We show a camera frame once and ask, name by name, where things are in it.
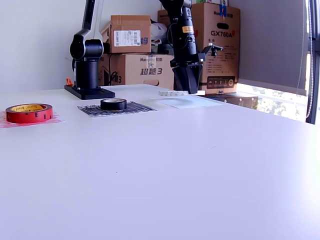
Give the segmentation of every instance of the orange object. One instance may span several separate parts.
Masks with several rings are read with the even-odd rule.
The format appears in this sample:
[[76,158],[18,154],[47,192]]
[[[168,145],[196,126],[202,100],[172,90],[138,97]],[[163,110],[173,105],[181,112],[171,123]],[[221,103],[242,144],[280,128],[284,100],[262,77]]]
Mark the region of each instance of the orange object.
[[66,78],[66,83],[65,83],[65,85],[67,85],[67,86],[69,86],[69,87],[73,87],[73,86],[74,86],[74,84],[72,83],[70,77],[67,77],[67,78]]

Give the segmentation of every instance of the dark brown box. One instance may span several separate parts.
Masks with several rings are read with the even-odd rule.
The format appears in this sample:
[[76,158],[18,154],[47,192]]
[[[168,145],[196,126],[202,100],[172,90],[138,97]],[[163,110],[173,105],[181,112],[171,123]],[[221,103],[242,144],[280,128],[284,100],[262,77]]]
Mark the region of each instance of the dark brown box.
[[228,104],[238,105],[241,107],[249,109],[258,109],[259,97],[257,95],[249,93],[226,93],[226,94],[215,94],[215,95],[206,95],[205,98],[217,100],[220,102],[225,102]]
[[158,11],[158,23],[166,25],[168,28],[170,26],[170,18],[167,10],[159,10]]

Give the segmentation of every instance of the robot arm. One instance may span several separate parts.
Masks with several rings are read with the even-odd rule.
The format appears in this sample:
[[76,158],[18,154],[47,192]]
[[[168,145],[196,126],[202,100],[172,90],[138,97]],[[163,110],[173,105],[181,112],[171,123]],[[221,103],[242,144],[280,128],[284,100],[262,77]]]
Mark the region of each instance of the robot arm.
[[74,60],[100,58],[104,53],[103,38],[100,33],[100,21],[104,0],[87,0],[82,29],[73,37],[70,53]]
[[98,61],[104,54],[99,31],[104,0],[86,0],[82,29],[70,46],[75,86],[64,88],[82,100],[114,98],[115,93],[99,87]]
[[171,67],[175,75],[175,90],[196,94],[206,55],[212,50],[212,55],[216,56],[217,51],[223,50],[223,47],[211,43],[201,53],[198,52],[191,14],[192,0],[160,0],[160,2],[167,10],[171,23],[174,51]]

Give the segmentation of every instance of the brown cardboard box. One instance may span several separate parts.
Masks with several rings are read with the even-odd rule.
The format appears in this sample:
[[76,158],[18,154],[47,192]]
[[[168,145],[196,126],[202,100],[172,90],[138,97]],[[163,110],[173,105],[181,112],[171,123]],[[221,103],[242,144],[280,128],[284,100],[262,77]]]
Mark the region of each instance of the brown cardboard box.
[[110,53],[151,53],[150,16],[112,15],[102,36]]
[[206,95],[205,97],[208,99],[213,99],[220,102],[238,105],[241,107],[254,109],[254,110],[258,109],[258,104],[259,104],[259,97],[257,95],[244,93],[244,92]]
[[170,18],[167,10],[159,10],[158,11],[158,23],[166,25],[168,28],[170,26]]
[[171,55],[161,54],[104,54],[99,62],[99,85],[149,84],[172,90],[174,72],[170,67]]
[[203,65],[200,89],[206,94],[234,93],[239,80],[240,10],[227,7],[220,16],[220,5],[197,3],[192,6],[193,26],[199,50],[213,43],[224,47],[217,56],[208,55]]

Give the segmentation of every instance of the white paper sheet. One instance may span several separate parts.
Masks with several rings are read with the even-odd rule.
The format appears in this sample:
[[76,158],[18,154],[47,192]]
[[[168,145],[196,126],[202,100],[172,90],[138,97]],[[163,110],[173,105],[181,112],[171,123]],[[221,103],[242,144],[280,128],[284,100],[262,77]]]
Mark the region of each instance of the white paper sheet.
[[172,96],[167,98],[159,98],[158,102],[172,106],[177,109],[191,109],[201,107],[215,107],[222,104],[207,100],[203,97],[194,96]]

